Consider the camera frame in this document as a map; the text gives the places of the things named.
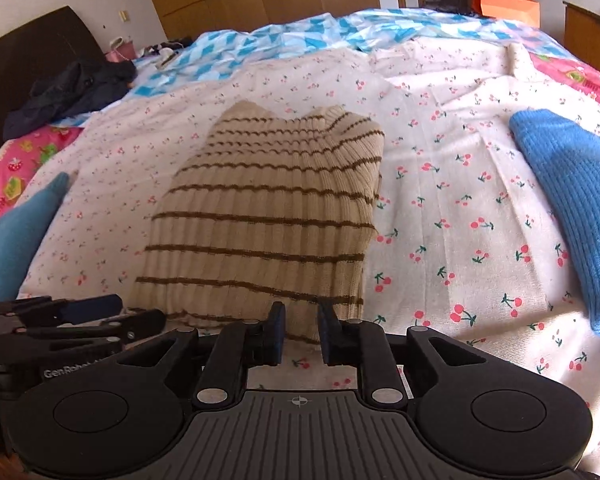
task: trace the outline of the blue knit sweater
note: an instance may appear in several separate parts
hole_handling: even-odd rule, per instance
[[[518,112],[510,127],[560,220],[600,335],[600,137],[549,110]]]

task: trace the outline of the ribbed knit fabric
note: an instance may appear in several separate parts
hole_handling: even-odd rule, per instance
[[[600,335],[600,137],[548,110],[518,112],[510,127],[560,220]]]
[[[130,306],[211,328],[280,300],[287,333],[314,341],[317,298],[361,316],[383,137],[341,107],[290,121],[232,107],[160,200]]]

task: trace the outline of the blue and white blanket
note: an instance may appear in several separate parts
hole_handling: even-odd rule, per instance
[[[575,59],[553,38],[521,22],[469,18],[429,9],[369,9],[338,19],[321,14],[285,25],[267,25],[250,33],[207,32],[164,70],[156,70],[156,58],[136,60],[139,76],[125,100],[165,94],[190,82],[226,79],[254,61],[298,57],[326,48],[371,52],[419,36],[522,43],[541,56]],[[90,115],[67,118],[55,125],[80,126]]]

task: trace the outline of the pink floral bedding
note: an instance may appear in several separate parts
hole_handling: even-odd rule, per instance
[[[600,103],[600,72],[581,61],[531,54],[534,66],[558,83],[579,90]]]
[[[43,126],[0,150],[0,215],[11,209],[36,171],[77,139],[82,128]]]

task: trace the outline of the headboard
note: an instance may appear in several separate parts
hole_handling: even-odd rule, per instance
[[[70,7],[54,10],[0,38],[0,147],[7,113],[27,101],[33,83],[57,75],[78,58],[104,60],[104,54]]]

